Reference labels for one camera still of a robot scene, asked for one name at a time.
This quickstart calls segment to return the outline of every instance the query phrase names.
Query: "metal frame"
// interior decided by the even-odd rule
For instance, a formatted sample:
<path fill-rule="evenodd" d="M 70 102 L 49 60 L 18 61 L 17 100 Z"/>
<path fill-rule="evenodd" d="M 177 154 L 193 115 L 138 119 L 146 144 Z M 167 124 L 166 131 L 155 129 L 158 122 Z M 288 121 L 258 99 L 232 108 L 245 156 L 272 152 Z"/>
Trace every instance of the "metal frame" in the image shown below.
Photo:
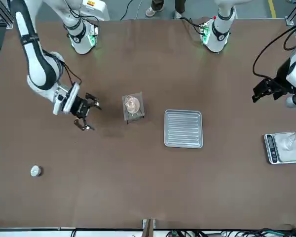
<path fill-rule="evenodd" d="M 7 0 L 8 7 L 10 6 L 10 0 Z M 9 9 L 7 9 L 4 4 L 0 0 L 0 17 L 2 19 L 2 23 L 6 24 L 7 29 L 13 28 L 13 17 Z"/>

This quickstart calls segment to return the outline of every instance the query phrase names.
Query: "kitchen scale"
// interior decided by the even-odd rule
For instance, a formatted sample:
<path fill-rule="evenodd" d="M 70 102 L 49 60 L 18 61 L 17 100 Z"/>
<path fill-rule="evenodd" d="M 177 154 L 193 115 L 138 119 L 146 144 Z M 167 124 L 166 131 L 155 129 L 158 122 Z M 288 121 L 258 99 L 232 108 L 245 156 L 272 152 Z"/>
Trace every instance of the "kitchen scale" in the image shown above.
<path fill-rule="evenodd" d="M 267 156 L 271 164 L 296 163 L 296 139 L 292 143 L 291 150 L 287 149 L 283 143 L 285 139 L 294 134 L 294 132 L 283 132 L 264 136 Z"/>

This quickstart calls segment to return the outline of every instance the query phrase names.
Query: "brown table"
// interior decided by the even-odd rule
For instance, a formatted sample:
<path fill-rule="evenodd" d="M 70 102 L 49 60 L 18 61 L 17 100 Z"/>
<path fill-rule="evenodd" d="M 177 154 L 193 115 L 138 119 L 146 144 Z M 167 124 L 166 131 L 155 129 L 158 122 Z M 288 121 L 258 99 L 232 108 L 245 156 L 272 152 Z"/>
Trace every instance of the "brown table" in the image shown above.
<path fill-rule="evenodd" d="M 237 20 L 225 50 L 210 53 L 186 23 L 101 22 L 98 47 L 71 48 L 61 23 L 38 23 L 45 49 L 60 52 L 100 98 L 82 132 L 74 117 L 26 83 L 16 31 L 0 55 L 0 227 L 260 229 L 296 224 L 296 164 L 270 165 L 262 136 L 296 130 L 296 109 L 265 97 L 252 103 L 252 63 L 286 29 L 284 20 Z M 283 41 L 257 70 L 274 76 Z M 123 120 L 123 95 L 143 92 L 144 119 Z M 202 149 L 163 144 L 166 109 L 199 110 Z M 44 168 L 30 176 L 34 164 Z"/>

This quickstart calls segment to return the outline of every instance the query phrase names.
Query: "metal tray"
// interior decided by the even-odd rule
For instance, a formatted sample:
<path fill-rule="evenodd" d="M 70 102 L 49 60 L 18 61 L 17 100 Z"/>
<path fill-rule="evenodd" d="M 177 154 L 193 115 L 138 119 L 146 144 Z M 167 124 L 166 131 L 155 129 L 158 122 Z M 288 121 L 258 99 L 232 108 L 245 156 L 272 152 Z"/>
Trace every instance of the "metal tray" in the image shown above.
<path fill-rule="evenodd" d="M 166 110 L 164 144 L 167 147 L 201 148 L 203 146 L 202 114 L 199 111 Z"/>

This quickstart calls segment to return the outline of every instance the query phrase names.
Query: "small white object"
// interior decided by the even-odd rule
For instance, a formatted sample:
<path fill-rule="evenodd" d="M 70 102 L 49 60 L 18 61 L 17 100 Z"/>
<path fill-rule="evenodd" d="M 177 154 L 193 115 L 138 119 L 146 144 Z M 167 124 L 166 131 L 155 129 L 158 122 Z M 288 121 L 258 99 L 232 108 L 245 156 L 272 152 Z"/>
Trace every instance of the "small white object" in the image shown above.
<path fill-rule="evenodd" d="M 140 103 L 136 97 L 130 95 L 125 98 L 125 106 L 129 113 L 135 114 L 140 108 Z"/>
<path fill-rule="evenodd" d="M 41 169 L 38 165 L 34 165 L 32 168 L 31 168 L 31 175 L 33 177 L 37 177 L 41 174 Z"/>

